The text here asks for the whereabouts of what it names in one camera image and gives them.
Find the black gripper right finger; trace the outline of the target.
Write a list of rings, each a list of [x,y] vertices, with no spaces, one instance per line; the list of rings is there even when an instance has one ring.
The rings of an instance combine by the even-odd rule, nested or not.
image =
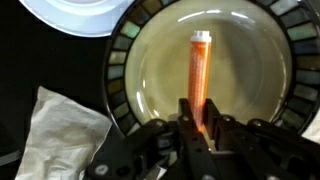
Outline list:
[[[286,180],[279,167],[248,126],[222,115],[211,99],[205,102],[205,128],[215,142],[218,172],[223,180]]]

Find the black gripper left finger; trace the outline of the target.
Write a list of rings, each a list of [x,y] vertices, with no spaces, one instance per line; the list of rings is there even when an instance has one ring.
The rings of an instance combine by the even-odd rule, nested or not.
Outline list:
[[[183,160],[189,180],[218,180],[220,175],[208,145],[198,131],[189,102],[179,100],[178,130],[183,146]]]

